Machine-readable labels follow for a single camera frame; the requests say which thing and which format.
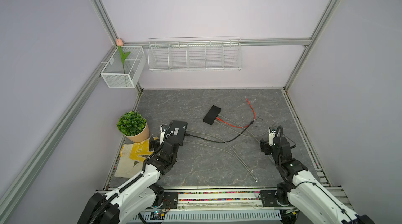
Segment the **small ribbed black switch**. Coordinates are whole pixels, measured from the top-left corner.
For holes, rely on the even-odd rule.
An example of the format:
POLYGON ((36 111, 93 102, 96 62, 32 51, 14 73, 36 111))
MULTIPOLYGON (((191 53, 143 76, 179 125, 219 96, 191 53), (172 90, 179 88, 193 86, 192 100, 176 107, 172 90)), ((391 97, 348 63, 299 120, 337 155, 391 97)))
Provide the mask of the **small ribbed black switch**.
POLYGON ((209 111, 207 112, 206 116, 203 118, 203 122, 207 123, 208 125, 212 125, 218 115, 221 113, 222 109, 213 105, 209 111))

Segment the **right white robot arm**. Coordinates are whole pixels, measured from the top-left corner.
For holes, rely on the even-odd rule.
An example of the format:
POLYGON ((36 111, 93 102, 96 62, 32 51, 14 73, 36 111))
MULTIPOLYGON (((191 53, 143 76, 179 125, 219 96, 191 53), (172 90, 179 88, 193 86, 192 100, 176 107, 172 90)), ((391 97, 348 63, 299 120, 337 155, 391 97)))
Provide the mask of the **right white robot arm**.
POLYGON ((293 206, 314 224, 372 224, 367 215, 359 215, 340 202, 308 171, 293 158, 291 145, 283 135, 275 135, 272 141, 260 140, 261 151, 272 156, 283 182, 274 194, 280 206, 293 206))

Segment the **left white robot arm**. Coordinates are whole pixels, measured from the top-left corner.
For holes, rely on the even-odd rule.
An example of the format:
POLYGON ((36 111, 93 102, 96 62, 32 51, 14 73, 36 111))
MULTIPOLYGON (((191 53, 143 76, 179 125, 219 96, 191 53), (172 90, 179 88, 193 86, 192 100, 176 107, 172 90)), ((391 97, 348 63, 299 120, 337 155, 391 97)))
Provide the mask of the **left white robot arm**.
POLYGON ((106 194, 95 193, 79 217, 79 224, 126 224, 148 207, 160 205, 164 188, 157 182, 177 161, 184 137, 165 137, 142 169, 123 185, 106 194))

